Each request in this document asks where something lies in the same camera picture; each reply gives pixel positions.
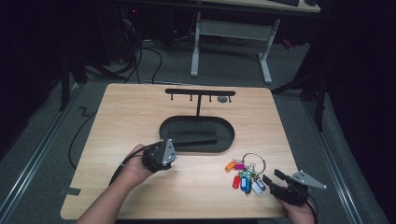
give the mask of colorful key tag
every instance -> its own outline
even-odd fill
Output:
[[[248,178],[244,176],[241,178],[241,190],[246,191],[248,189],[247,185],[248,185]]]
[[[236,165],[236,161],[230,161],[228,165],[225,167],[225,172],[230,172]]]
[[[250,194],[251,192],[251,181],[250,179],[247,180],[247,189],[245,190],[246,194]]]
[[[267,187],[265,187],[265,185],[264,185],[264,183],[262,182],[261,179],[257,179],[257,180],[255,181],[255,183],[257,183],[257,185],[260,187],[260,189],[261,189],[262,191],[265,191],[265,190],[267,189]]]
[[[257,182],[253,182],[251,184],[251,188],[254,190],[254,192],[256,192],[258,195],[262,195],[263,191],[262,188],[260,188],[259,184],[257,184]]]
[[[234,167],[234,170],[243,170],[245,169],[245,164],[244,163],[237,163]]]
[[[241,176],[236,175],[233,178],[233,189],[239,189],[239,184],[241,183]]]

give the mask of key ring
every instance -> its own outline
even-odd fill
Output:
[[[257,153],[248,152],[248,153],[245,154],[245,156],[242,158],[242,163],[244,163],[244,164],[245,164],[245,157],[246,157],[247,155],[255,155],[255,156],[258,156],[258,157],[262,160],[262,165],[263,165],[264,167],[262,168],[262,171],[259,172],[259,175],[261,175],[262,173],[264,173],[265,167],[267,166],[267,164],[265,163],[265,159],[263,159],[263,158],[262,158],[259,154],[257,154]]]

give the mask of wooden table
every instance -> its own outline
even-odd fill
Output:
[[[246,195],[233,189],[236,171],[226,173],[232,159],[248,152],[261,155],[267,163],[265,174],[275,169],[285,174],[297,171],[290,146],[271,92],[265,88],[203,87],[110,84],[96,115],[71,188],[78,196],[67,195],[61,216],[77,219],[107,187],[124,157],[139,143],[160,140],[159,128],[174,115],[195,115],[196,97],[170,95],[167,88],[235,91],[231,103],[220,103],[203,96],[201,115],[227,119],[235,130],[231,147],[221,153],[178,153],[172,168],[151,176],[131,191],[119,218],[264,218],[285,216],[280,204],[269,193]],[[260,159],[247,156],[262,169]]]

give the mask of forearm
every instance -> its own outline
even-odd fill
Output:
[[[76,223],[115,223],[125,198],[130,190],[138,184],[125,186],[122,179],[116,179],[102,194],[93,202],[88,210]]]

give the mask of cable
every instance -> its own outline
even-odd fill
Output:
[[[144,150],[146,150],[146,149],[149,149],[150,147],[152,147],[152,146],[154,146],[154,145],[156,145],[156,143],[151,144],[151,145],[148,145],[148,146],[141,147],[141,148],[139,148],[137,151],[131,153],[131,155],[127,156],[127,157],[122,161],[122,163],[120,164],[120,166],[117,168],[116,172],[114,172],[114,175],[111,177],[110,183],[109,183],[108,185],[111,185],[111,184],[114,182],[114,180],[117,178],[117,176],[119,176],[119,174],[120,174],[122,168],[126,165],[126,163],[128,163],[128,161],[129,161],[131,158],[136,157],[136,156],[141,156],[141,155],[137,155],[137,153],[139,153],[139,152],[141,152],[141,151],[144,151]]]
[[[230,41],[229,39],[233,39],[233,38],[224,38],[224,43],[227,44],[232,44],[232,45],[236,45],[236,46],[245,46],[245,45],[249,45],[249,44],[254,44],[256,42],[258,42],[258,40],[254,40],[254,39],[249,39],[249,40],[244,40],[244,43],[238,43],[237,41]]]
[[[151,84],[154,85],[154,83],[155,83],[154,82],[154,78],[157,75],[158,70],[160,70],[161,65],[163,65],[163,56],[161,56],[161,54],[157,50],[154,50],[154,49],[146,49],[146,50],[150,50],[150,51],[156,53],[158,56],[160,56],[160,64],[158,65],[157,70],[155,70],[155,72],[154,72],[154,74],[152,75],[152,78],[151,78]]]
[[[74,137],[73,137],[73,140],[72,140],[72,142],[70,143],[70,146],[69,146],[69,150],[68,150],[68,159],[69,159],[69,162],[70,162],[70,165],[76,170],[77,169],[77,166],[73,163],[73,161],[72,161],[72,147],[73,147],[73,145],[74,145],[74,143],[75,143],[75,141],[76,141],[76,139],[77,139],[77,136],[78,136],[78,134],[79,134],[79,132],[81,132],[81,130],[82,130],[82,128],[85,126],[85,124],[97,113],[98,111],[96,110],[95,112],[93,112],[85,121],[84,121],[84,123],[82,123],[81,124],[81,126],[79,127],[79,129],[78,129],[78,131],[76,132],[76,134],[74,135]]]
[[[134,73],[135,70],[137,70],[137,67],[139,66],[140,62],[142,62],[142,44],[140,44],[140,46],[139,46],[139,53],[140,53],[139,61],[134,66],[134,70],[132,70],[132,72],[129,74],[129,76],[127,78],[125,78],[124,83],[127,83],[129,81],[129,78],[131,78],[131,75]],[[136,73],[136,76],[137,76],[137,81],[140,84],[140,77],[137,73]]]
[[[124,72],[126,72],[126,71],[128,71],[129,69],[131,69],[133,66],[134,66],[134,63],[135,63],[135,61],[133,60],[133,61],[131,61],[131,62],[129,62],[125,67],[123,67],[123,68],[121,68],[120,70],[118,70],[118,71],[115,71],[115,72],[112,72],[114,75],[119,75],[119,74],[121,74],[121,73],[124,73]],[[85,70],[85,72],[87,72],[87,73],[89,73],[89,74],[91,74],[91,75],[94,75],[94,76],[102,76],[103,75],[103,73],[98,73],[98,72],[95,72],[95,71],[92,71],[90,68],[88,68],[88,67],[84,67],[84,70]]]
[[[210,39],[214,39],[214,41],[212,41],[212,42],[206,42],[206,43],[210,43],[210,44],[212,44],[212,43],[215,43],[215,42],[218,42],[218,40],[219,40],[219,43],[218,43],[218,45],[217,46],[215,46],[214,48],[205,48],[205,47],[203,47],[202,45],[201,45],[201,43],[200,43],[200,48],[201,49],[219,49],[221,46],[222,46],[222,44],[223,44],[223,37],[220,37],[220,36],[206,36],[205,38],[202,38],[203,40],[210,40]]]
[[[306,205],[308,205],[309,209],[311,209],[311,211],[312,211],[312,215],[314,216],[315,224],[318,224],[318,204],[311,195],[308,194],[308,197],[310,197],[312,199],[312,201],[314,201],[317,211],[315,211],[315,209],[314,209],[314,207],[312,207],[311,203],[306,202]]]
[[[190,26],[189,31],[183,37],[181,37],[179,39],[175,39],[174,41],[183,40],[183,39],[186,39],[186,38],[190,38],[191,36],[194,36],[194,35],[189,35],[189,34],[192,31],[192,27],[194,27],[196,15],[197,15],[197,13],[194,13],[194,16],[192,17],[192,22],[191,22],[191,26]]]

